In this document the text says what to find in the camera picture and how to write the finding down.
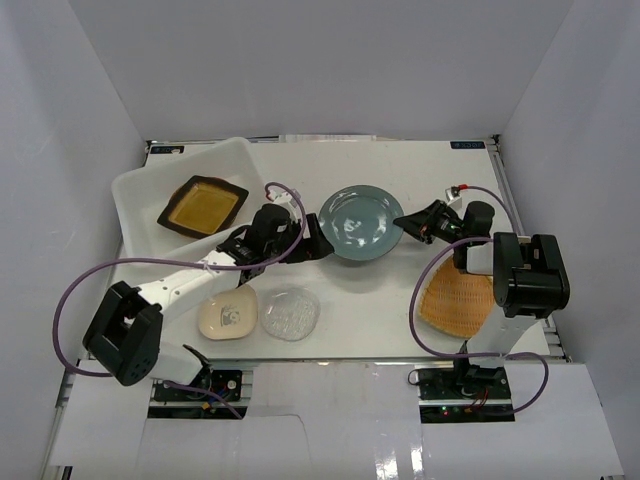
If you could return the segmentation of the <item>blue-grey round plate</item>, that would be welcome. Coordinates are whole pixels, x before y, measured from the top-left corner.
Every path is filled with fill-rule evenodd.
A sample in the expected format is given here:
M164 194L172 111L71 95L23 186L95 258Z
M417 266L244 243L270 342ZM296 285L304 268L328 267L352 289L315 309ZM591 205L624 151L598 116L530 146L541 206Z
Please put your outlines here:
M404 216L395 197L371 185L345 187L331 195L317 214L320 230L338 257L365 262L391 252L403 230L394 224Z

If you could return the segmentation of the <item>clear glass plate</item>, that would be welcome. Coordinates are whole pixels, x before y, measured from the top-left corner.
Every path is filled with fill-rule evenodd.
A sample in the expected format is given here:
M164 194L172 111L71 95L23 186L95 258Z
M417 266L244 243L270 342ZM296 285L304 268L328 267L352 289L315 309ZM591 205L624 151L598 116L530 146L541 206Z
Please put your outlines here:
M295 286L280 288L264 296L260 323L270 336L297 342L313 332L320 310L320 302L310 290Z

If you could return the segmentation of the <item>orange bird-painted oval plate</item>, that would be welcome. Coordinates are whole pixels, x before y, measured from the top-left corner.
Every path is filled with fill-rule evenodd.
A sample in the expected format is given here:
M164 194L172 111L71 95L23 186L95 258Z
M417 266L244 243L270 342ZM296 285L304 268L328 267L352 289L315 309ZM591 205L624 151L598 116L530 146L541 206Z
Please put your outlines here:
M448 258L422 289L417 313L436 330L469 339L480 330L493 307L490 277L461 273Z

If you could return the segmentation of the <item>cream square small dish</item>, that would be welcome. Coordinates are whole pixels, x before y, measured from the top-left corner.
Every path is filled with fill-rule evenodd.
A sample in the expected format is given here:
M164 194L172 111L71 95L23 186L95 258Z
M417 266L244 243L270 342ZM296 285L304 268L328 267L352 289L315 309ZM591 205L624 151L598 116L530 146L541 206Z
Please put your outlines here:
M215 341L244 338L257 322L257 294L248 284L207 299L198 311L200 333Z

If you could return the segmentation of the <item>black square yellow-centre plate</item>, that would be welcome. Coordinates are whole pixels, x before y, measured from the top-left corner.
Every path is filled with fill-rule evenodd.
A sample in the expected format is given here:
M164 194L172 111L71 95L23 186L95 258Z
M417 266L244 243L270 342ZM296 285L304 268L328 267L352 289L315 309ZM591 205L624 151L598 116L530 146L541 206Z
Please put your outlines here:
M203 239L229 228L248 196L248 190L221 178L194 175L174 192L156 223Z

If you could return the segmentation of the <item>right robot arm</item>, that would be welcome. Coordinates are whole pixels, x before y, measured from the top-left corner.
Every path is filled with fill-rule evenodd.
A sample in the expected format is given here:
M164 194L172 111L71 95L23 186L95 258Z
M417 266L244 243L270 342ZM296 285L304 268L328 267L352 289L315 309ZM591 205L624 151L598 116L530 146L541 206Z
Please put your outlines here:
M568 275L556 238L491 234L494 215L491 205L473 201L459 217L450 206L436 200L419 212L394 220L396 226L418 241L430 244L437 238L448 243L418 279L409 304L409 328L420 348L453 362L450 370L433 373L425 384L454 390L466 399L505 384L505 361L527 357L540 360L542 357L536 353L513 353L511 349L534 323L564 309L570 297ZM497 322L486 320L455 354L431 349L415 328L419 289L448 252L453 253L454 267L461 274L491 278L495 304L504 315Z

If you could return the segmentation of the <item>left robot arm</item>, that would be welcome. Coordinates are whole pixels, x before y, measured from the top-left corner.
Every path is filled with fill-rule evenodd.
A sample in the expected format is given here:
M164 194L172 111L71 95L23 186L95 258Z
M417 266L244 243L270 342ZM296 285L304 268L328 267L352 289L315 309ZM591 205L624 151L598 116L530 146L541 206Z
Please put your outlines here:
M434 248L403 235L363 262L336 255L312 215L295 202L266 203L246 225L225 231L198 261L167 260L165 277L140 285L119 281L105 292L82 344L124 386L146 377L175 382L188 398L211 387L212 362L406 359L419 355L405 324L409 284ZM198 327L202 305L225 295L215 324L240 320L239 295L263 307L280 290L318 296L314 331L288 342L257 328L213 340Z

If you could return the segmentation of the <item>white plastic bin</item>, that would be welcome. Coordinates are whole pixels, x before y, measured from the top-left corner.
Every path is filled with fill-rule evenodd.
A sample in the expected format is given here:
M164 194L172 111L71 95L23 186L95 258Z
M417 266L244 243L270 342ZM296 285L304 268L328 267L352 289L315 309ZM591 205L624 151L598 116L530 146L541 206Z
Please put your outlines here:
M130 257L196 261L266 202L248 140L187 146L152 144L146 166L112 183Z

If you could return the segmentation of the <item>blue label right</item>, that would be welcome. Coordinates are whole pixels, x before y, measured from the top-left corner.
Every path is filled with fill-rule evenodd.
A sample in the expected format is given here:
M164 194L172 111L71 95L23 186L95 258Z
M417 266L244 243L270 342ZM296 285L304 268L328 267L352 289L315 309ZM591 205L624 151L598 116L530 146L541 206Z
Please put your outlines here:
M451 141L450 146L454 150L483 150L486 148L483 141Z

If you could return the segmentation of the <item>blue label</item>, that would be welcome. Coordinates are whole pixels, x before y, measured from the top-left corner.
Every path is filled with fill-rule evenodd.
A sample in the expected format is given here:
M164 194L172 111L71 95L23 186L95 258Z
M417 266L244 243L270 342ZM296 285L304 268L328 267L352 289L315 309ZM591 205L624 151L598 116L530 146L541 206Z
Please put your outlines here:
M483 141L451 141L450 146L454 150L483 150L486 148Z
M178 155L184 152L183 145L152 145L149 150L150 155Z

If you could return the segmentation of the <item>blue label left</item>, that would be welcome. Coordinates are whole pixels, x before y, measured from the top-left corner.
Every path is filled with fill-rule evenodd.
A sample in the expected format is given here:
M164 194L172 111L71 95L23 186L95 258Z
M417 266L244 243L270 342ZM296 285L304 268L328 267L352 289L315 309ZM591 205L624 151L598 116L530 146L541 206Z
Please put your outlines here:
M152 145L149 150L150 155L178 155L184 152L183 145Z

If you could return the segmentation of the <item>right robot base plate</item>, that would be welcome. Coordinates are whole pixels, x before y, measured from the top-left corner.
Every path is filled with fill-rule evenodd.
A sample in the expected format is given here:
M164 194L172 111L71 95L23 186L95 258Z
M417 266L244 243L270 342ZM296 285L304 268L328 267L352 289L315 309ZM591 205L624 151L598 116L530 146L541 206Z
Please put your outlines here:
M504 369L494 379L460 379L453 368L419 368L408 373L407 382L417 388L423 425L515 421Z

